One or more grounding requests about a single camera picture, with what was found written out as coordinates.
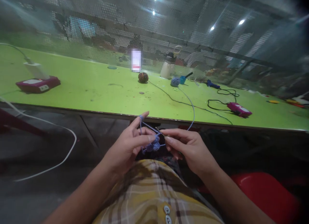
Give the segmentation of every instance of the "blue object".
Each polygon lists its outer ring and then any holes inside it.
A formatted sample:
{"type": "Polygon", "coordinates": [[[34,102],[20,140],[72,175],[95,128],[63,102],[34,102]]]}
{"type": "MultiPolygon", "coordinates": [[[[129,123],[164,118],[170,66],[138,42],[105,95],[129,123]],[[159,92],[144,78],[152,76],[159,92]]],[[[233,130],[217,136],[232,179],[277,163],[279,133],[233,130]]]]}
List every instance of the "blue object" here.
{"type": "Polygon", "coordinates": [[[178,87],[179,83],[180,83],[180,78],[172,78],[171,86],[178,87]]]}
{"type": "MultiPolygon", "coordinates": [[[[194,106],[193,106],[193,103],[191,101],[191,99],[184,93],[184,95],[188,98],[188,100],[190,101],[191,105],[192,105],[192,108],[193,108],[193,121],[190,125],[190,127],[187,129],[187,131],[189,131],[189,129],[192,127],[193,123],[194,123],[194,120],[195,120],[195,110],[194,110],[194,106]]],[[[147,146],[145,148],[142,148],[142,152],[143,154],[145,154],[145,152],[152,152],[152,151],[158,151],[160,149],[161,146],[164,146],[165,144],[162,144],[160,145],[159,141],[160,141],[160,135],[162,134],[161,132],[159,132],[158,130],[150,127],[148,124],[146,124],[145,122],[143,122],[144,120],[144,117],[142,115],[139,115],[139,117],[141,118],[140,120],[140,131],[141,131],[141,135],[143,134],[142,133],[142,123],[144,125],[146,125],[147,127],[149,127],[151,130],[153,130],[156,135],[155,135],[155,140],[153,142],[151,142],[150,144],[147,144],[147,146]]]]}
{"type": "Polygon", "coordinates": [[[219,85],[213,84],[209,79],[207,80],[206,85],[209,86],[209,87],[213,87],[213,88],[216,88],[216,89],[220,89],[220,86],[219,86],[219,85]]]}
{"type": "Polygon", "coordinates": [[[180,84],[184,84],[186,82],[186,77],[185,76],[180,76],[180,84]]]}

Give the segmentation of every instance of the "fingernail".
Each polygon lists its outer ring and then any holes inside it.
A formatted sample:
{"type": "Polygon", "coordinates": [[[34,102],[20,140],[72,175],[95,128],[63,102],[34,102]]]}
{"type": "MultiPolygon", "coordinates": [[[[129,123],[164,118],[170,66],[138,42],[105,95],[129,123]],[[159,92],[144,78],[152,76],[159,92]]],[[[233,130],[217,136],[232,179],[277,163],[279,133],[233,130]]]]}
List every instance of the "fingernail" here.
{"type": "Polygon", "coordinates": [[[173,140],[172,140],[170,137],[165,137],[165,141],[166,141],[167,143],[171,143],[173,140]]]}
{"type": "Polygon", "coordinates": [[[155,136],[148,135],[148,140],[149,140],[149,142],[153,142],[155,140],[155,136]]]}

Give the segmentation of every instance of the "hand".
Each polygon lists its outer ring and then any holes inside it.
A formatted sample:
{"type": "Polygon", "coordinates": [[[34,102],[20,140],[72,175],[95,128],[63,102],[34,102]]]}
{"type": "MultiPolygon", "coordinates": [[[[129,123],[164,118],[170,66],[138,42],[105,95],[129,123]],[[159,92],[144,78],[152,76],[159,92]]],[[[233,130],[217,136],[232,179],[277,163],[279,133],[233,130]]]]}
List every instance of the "hand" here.
{"type": "MultiPolygon", "coordinates": [[[[143,117],[147,117],[149,112],[144,112],[143,117]]],[[[113,146],[107,151],[104,158],[98,165],[112,174],[116,174],[117,177],[123,176],[129,171],[134,163],[135,157],[141,150],[141,146],[155,140],[155,133],[146,127],[142,127],[142,135],[140,129],[140,117],[137,117],[127,127],[113,144],[113,146]]]]}
{"type": "Polygon", "coordinates": [[[197,132],[182,129],[164,129],[160,131],[166,136],[167,150],[171,151],[176,159],[179,156],[175,152],[181,152],[186,158],[189,168],[199,177],[215,173],[220,169],[197,132]]]}

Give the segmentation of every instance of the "table surface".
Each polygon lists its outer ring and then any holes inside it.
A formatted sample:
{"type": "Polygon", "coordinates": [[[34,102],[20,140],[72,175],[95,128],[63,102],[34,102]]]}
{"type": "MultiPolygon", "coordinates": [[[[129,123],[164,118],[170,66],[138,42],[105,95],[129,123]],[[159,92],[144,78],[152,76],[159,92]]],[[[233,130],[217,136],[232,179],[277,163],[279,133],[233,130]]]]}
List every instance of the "table surface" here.
{"type": "MultiPolygon", "coordinates": [[[[107,68],[107,64],[23,49],[32,61],[42,64],[49,75],[61,80],[61,85],[43,94],[26,94],[19,90],[16,82],[31,79],[31,74],[23,65],[22,55],[11,47],[0,46],[0,95],[5,99],[27,105],[53,108],[75,109],[121,115],[140,115],[150,111],[149,117],[191,122],[191,106],[172,101],[173,99],[190,104],[187,97],[170,86],[170,80],[160,78],[156,73],[149,73],[149,81],[157,85],[138,82],[138,73],[118,67],[107,68]]],[[[196,85],[186,81],[180,85],[195,106],[206,108],[229,119],[235,127],[277,130],[309,130],[309,111],[285,103],[274,97],[263,97],[258,93],[236,89],[240,95],[237,102],[253,114],[247,118],[238,117],[230,112],[216,111],[207,107],[208,99],[222,102],[234,102],[232,95],[219,95],[217,90],[206,84],[196,85]],[[279,104],[266,102],[278,100],[279,104]]],[[[212,107],[227,109],[226,105],[212,102],[212,107]]],[[[216,114],[195,108],[195,122],[215,125],[230,125],[216,114]]]]}

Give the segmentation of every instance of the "yellow plaid shirt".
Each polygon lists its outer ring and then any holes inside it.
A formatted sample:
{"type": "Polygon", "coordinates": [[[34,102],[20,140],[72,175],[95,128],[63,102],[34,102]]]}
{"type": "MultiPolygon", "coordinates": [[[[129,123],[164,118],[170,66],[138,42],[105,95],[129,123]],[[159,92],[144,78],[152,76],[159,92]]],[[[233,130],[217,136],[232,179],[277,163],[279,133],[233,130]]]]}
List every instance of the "yellow plaid shirt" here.
{"type": "Polygon", "coordinates": [[[169,166],[141,160],[115,185],[93,223],[223,222],[169,166]]]}

